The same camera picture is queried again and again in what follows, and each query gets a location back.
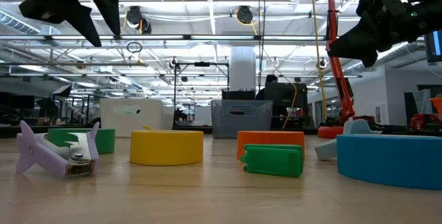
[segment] blue curved object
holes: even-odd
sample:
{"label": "blue curved object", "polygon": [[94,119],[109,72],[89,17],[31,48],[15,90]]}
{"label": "blue curved object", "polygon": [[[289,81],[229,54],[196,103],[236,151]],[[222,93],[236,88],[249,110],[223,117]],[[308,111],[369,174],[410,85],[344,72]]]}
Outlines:
{"label": "blue curved object", "polygon": [[442,138],[338,136],[338,172],[369,183],[442,190]]}

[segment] purple plastic part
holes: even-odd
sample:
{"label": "purple plastic part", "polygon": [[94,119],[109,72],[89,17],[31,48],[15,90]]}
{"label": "purple plastic part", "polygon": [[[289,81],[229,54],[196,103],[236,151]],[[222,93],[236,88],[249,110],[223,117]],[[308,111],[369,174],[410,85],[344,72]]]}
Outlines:
{"label": "purple plastic part", "polygon": [[17,148],[20,152],[17,173],[23,173],[38,164],[58,178],[64,178],[68,161],[35,140],[34,132],[24,121],[20,121],[21,133],[17,134]]}
{"label": "purple plastic part", "polygon": [[90,132],[88,132],[88,146],[89,146],[89,152],[90,152],[90,158],[95,161],[94,169],[92,171],[92,175],[95,175],[98,170],[98,150],[97,145],[95,144],[95,136],[97,135],[99,127],[99,122],[94,124],[94,127]]}

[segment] yellow cylinder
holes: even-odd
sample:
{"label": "yellow cylinder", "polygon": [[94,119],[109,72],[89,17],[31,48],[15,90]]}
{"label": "yellow cylinder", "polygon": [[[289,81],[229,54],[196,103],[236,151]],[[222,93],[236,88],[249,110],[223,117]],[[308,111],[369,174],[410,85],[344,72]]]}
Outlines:
{"label": "yellow cylinder", "polygon": [[139,165],[187,165],[202,161],[201,131],[132,131],[131,162]]}

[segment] orange object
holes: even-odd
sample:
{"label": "orange object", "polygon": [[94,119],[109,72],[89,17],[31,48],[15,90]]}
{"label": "orange object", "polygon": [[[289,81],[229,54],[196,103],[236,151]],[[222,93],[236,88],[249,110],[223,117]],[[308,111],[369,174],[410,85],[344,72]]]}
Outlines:
{"label": "orange object", "polygon": [[245,144],[294,144],[302,147],[305,157],[304,133],[300,131],[239,131],[236,158],[245,155]]}
{"label": "orange object", "polygon": [[430,101],[437,108],[437,112],[442,117],[442,97],[432,98],[432,99],[430,99]]}
{"label": "orange object", "polygon": [[344,127],[319,127],[319,138],[336,138],[338,135],[344,134]]}

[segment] light gray object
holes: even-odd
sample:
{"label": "light gray object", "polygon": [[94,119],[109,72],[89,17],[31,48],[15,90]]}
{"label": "light gray object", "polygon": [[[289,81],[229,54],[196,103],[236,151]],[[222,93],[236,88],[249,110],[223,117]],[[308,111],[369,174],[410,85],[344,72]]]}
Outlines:
{"label": "light gray object", "polygon": [[[380,131],[372,131],[365,120],[348,120],[344,124],[344,134],[381,134]],[[332,159],[338,156],[336,151],[336,139],[318,144],[315,146],[316,156],[318,160]]]}
{"label": "light gray object", "polygon": [[239,131],[270,131],[272,101],[212,100],[214,138],[237,138]]}

